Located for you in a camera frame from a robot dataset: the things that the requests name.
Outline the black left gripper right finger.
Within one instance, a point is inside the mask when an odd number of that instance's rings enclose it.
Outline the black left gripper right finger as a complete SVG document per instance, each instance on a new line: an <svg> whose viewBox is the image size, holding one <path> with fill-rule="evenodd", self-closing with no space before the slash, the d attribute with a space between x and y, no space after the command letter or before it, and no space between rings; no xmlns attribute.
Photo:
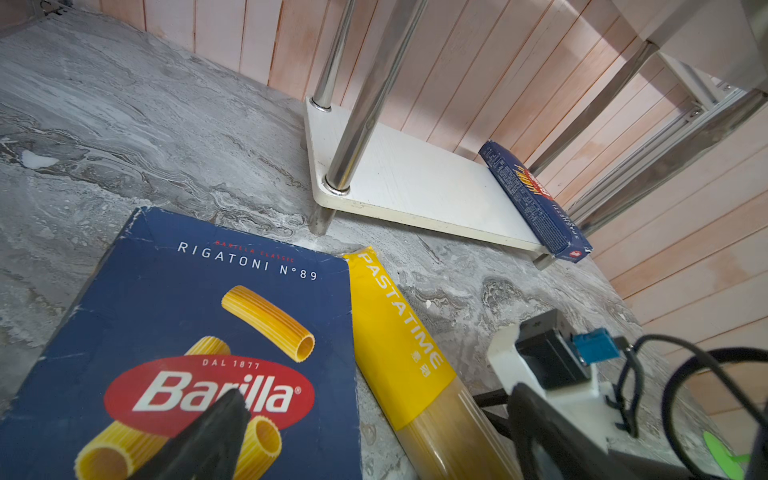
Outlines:
<svg viewBox="0 0 768 480"><path fill-rule="evenodd" d="M634 479L528 385L519 383L507 401L510 439L525 479Z"/></svg>

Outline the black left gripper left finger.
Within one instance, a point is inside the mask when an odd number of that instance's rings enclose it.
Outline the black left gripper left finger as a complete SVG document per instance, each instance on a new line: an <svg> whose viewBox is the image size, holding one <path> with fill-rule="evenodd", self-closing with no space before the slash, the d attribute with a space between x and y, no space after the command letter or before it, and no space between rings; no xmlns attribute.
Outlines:
<svg viewBox="0 0 768 480"><path fill-rule="evenodd" d="M232 479L249 421L243 395L230 390L130 477Z"/></svg>

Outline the yellow pasta bag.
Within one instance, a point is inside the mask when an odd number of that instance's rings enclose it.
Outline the yellow pasta bag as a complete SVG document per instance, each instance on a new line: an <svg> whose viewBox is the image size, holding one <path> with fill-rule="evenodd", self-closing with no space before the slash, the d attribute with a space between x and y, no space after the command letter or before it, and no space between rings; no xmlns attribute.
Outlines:
<svg viewBox="0 0 768 480"><path fill-rule="evenodd" d="M370 247L345 255L355 357L422 479L519 479L513 452Z"/></svg>

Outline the dark blue pasta box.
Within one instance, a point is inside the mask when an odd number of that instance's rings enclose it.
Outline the dark blue pasta box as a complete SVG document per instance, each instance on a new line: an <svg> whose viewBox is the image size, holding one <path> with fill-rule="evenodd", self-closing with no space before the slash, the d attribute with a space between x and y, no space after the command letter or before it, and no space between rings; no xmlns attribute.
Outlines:
<svg viewBox="0 0 768 480"><path fill-rule="evenodd" d="M136 209L1 422L5 479L125 479L221 397L238 479L362 475L349 269Z"/></svg>

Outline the blue Barilla spaghetti box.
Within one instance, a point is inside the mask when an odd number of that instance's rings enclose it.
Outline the blue Barilla spaghetti box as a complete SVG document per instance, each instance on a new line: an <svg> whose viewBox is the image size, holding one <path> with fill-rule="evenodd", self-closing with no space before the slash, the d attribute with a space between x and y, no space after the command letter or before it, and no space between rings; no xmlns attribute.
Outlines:
<svg viewBox="0 0 768 480"><path fill-rule="evenodd" d="M593 251L571 217L509 150L488 140L479 155L548 254L578 263Z"/></svg>

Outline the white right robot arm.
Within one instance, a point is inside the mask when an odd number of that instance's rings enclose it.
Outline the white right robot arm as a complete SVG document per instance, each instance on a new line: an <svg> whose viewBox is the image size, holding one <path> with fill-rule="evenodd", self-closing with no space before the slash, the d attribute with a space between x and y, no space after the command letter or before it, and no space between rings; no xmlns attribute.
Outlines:
<svg viewBox="0 0 768 480"><path fill-rule="evenodd" d="M697 468L695 476L723 476L715 461L704 457L698 437L705 431L728 447L730 428L721 419L734 420L746 431L736 438L744 455L751 452L755 435L767 426L764 394L750 394L748 378L736 366L765 373L767 351L754 346L697 345L678 337L645 334L631 342L616 337L624 365L613 383L609 405L621 414L618 427L632 438L648 440L674 434L672 452L686 454L682 465Z"/></svg>

